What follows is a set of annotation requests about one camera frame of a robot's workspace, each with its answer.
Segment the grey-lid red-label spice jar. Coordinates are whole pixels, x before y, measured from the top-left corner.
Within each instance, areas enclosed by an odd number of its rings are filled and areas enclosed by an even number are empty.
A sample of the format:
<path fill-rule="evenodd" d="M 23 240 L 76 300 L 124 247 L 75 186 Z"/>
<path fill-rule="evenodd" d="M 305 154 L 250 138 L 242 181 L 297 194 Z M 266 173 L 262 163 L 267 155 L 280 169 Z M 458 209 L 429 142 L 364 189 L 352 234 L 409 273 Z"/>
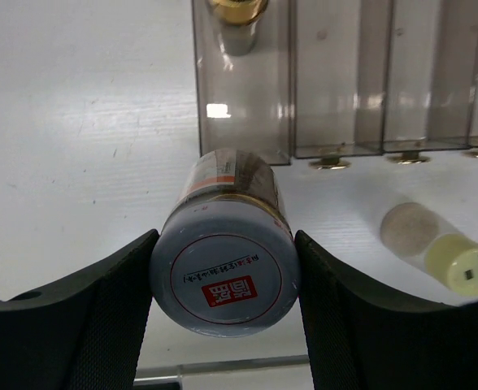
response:
<path fill-rule="evenodd" d="M 250 336 L 286 316 L 301 271 L 272 168 L 235 149 L 200 157 L 154 246 L 149 277 L 163 312 L 201 335 Z"/>

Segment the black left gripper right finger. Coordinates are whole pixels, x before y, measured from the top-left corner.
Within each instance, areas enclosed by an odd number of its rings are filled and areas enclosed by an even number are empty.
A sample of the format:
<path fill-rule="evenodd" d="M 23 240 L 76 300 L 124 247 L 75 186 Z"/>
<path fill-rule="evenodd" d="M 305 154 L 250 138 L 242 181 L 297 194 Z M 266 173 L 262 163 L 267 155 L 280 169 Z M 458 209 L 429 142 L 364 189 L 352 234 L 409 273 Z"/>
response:
<path fill-rule="evenodd" d="M 478 301 L 451 306 L 392 288 L 295 236 L 317 389 L 478 389 Z"/>

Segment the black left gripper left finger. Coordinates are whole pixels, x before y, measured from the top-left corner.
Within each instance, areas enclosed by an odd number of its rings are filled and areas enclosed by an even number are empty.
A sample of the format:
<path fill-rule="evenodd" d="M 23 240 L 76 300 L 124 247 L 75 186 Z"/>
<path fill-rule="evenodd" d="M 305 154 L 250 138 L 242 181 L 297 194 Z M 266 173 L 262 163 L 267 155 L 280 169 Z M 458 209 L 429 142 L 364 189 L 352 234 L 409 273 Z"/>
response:
<path fill-rule="evenodd" d="M 152 293 L 155 230 L 55 282 L 0 301 L 0 389 L 130 389 Z"/>

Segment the tall black-cap gold bottle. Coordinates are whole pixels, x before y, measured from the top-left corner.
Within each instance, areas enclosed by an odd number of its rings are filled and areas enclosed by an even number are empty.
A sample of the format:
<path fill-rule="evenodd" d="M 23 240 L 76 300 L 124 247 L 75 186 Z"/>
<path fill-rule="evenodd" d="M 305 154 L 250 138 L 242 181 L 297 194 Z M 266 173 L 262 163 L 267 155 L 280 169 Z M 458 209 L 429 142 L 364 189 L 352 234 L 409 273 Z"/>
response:
<path fill-rule="evenodd" d="M 268 0 L 206 1 L 215 38 L 225 54 L 244 56 L 254 48 L 258 24 L 268 5 Z"/>

